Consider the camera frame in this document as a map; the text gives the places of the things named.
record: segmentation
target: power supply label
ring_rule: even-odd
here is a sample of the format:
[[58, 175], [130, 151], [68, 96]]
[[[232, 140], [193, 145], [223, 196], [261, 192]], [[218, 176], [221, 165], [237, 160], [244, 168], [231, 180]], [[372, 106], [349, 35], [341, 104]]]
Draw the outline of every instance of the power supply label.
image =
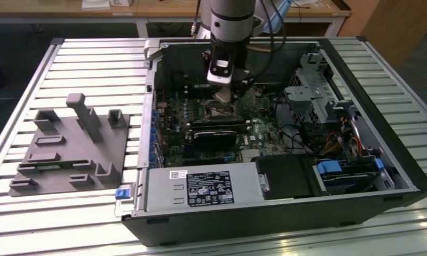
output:
[[190, 207], [232, 204], [229, 172], [186, 174], [186, 194]]

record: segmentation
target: motherboard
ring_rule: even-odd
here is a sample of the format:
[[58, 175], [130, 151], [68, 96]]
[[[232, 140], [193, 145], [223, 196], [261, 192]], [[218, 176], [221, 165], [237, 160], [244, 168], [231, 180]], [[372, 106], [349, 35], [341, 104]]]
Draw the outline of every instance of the motherboard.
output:
[[233, 104], [224, 104], [202, 95], [193, 99], [174, 92], [157, 104], [165, 166], [241, 163], [285, 154], [271, 117], [272, 97], [253, 87]]

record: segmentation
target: wooden table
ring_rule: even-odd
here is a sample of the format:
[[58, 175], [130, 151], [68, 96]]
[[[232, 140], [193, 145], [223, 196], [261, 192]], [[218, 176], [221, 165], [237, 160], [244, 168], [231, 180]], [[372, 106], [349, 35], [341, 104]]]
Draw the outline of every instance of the wooden table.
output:
[[[325, 36], [336, 36], [349, 11], [331, 0], [305, 7], [289, 9], [284, 22], [328, 23]], [[0, 23], [134, 23], [140, 37], [148, 37], [148, 23], [192, 22], [194, 13], [196, 0], [134, 0], [130, 7], [92, 12], [82, 12], [81, 0], [0, 0]]]
[[[309, 9], [289, 8], [284, 22], [328, 23], [324, 36], [336, 36], [349, 11], [340, 10], [331, 0], [321, 0], [317, 5], [303, 5]], [[146, 23], [192, 22], [196, 15], [196, 0], [138, 0], [136, 26], [141, 37], [148, 37]]]

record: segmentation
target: barcode label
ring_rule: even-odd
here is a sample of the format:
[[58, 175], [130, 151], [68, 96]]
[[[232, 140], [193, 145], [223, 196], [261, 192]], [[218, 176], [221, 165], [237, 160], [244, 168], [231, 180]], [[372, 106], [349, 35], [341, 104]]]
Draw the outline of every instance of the barcode label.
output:
[[169, 179], [184, 179], [186, 178], [186, 170], [180, 171], [170, 171], [169, 172]]

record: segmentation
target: blue clip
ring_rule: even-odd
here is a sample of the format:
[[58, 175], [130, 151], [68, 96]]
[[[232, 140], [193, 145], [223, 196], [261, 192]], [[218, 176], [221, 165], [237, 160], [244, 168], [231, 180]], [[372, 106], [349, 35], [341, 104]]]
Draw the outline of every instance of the blue clip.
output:
[[232, 160], [232, 156], [225, 156], [225, 164], [228, 164], [231, 160]]
[[384, 165], [383, 165], [381, 159], [375, 158], [375, 164], [376, 164], [376, 167], [377, 167], [379, 170], [384, 169]]
[[340, 172], [341, 167], [337, 161], [323, 161], [316, 165], [319, 174]]
[[118, 188], [114, 191], [114, 199], [116, 200], [122, 200], [122, 199], [129, 199], [130, 198], [130, 188]]

